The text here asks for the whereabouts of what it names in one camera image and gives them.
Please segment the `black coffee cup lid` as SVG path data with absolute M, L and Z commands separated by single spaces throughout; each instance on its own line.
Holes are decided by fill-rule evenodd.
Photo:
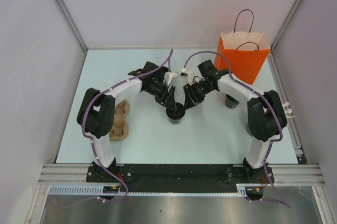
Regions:
M 169 119 L 179 120 L 185 115 L 185 107 L 183 104 L 176 102 L 176 110 L 166 109 L 166 115 Z

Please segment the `stack of black cups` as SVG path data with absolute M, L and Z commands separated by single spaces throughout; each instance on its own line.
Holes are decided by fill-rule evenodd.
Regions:
M 239 101 L 237 101 L 235 98 L 232 96 L 226 94 L 225 95 L 225 105 L 227 108 L 233 109 L 236 108 L 239 105 Z

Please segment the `orange paper bag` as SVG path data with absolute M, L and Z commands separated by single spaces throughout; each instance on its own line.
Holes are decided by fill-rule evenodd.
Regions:
M 217 46 L 217 55 L 214 65 L 217 69 L 231 69 L 231 72 L 240 80 L 252 85 L 268 54 L 271 46 L 264 32 L 237 31 L 221 33 Z

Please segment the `single black coffee cup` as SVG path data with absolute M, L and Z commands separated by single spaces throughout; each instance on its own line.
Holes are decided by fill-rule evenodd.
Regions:
M 182 121 L 182 119 L 183 119 L 182 117 L 170 117 L 169 121 L 172 124 L 176 125 L 176 124 L 179 124 Z

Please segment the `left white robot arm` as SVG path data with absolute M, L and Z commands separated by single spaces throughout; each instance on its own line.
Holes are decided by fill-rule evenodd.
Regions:
M 116 105 L 128 96 L 144 91 L 154 96 L 161 106 L 177 111 L 175 87 L 171 85 L 172 79 L 177 76 L 178 73 L 165 66 L 146 62 L 143 68 L 129 72 L 128 77 L 106 90 L 89 88 L 86 91 L 76 120 L 84 137 L 91 141 L 94 161 L 100 165 L 97 174 L 104 181 L 109 182 L 116 177 L 116 168 L 111 166 L 115 156 L 108 137 Z

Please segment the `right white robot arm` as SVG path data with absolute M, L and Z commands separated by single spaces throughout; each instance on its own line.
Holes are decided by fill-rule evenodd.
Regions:
M 246 106 L 247 126 L 253 139 L 243 161 L 243 177 L 248 182 L 256 182 L 261 178 L 262 171 L 267 171 L 267 157 L 272 143 L 277 141 L 277 136 L 282 138 L 282 129 L 288 123 L 278 93 L 274 90 L 260 93 L 227 69 L 218 70 L 210 60 L 199 64 L 198 69 L 203 76 L 198 82 L 194 80 L 192 70 L 181 70 L 181 76 L 188 81 L 183 86 L 184 108 L 197 106 L 212 91 L 224 93 Z

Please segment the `left brown cup carrier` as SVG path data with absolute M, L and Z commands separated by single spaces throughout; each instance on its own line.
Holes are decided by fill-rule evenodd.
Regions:
M 110 141 L 122 141 L 128 136 L 129 126 L 126 118 L 129 112 L 130 104 L 126 99 L 115 107 L 113 126 L 109 133 Z

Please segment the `grey straw holder cup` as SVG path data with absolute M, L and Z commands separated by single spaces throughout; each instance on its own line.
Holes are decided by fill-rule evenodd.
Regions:
M 249 128 L 249 124 L 248 124 L 248 123 L 246 124 L 245 129 L 246 129 L 247 133 L 248 133 L 251 137 L 253 137 L 253 134 L 252 134 L 251 131 L 250 131 L 250 128 Z

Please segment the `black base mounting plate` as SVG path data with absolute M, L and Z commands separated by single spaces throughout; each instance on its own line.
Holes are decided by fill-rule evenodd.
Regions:
M 178 192 L 219 192 L 237 184 L 266 185 L 274 181 L 271 167 L 252 177 L 243 165 L 233 164 L 115 164 L 108 171 L 91 163 L 86 182 L 112 183 L 121 178 L 128 189 Z

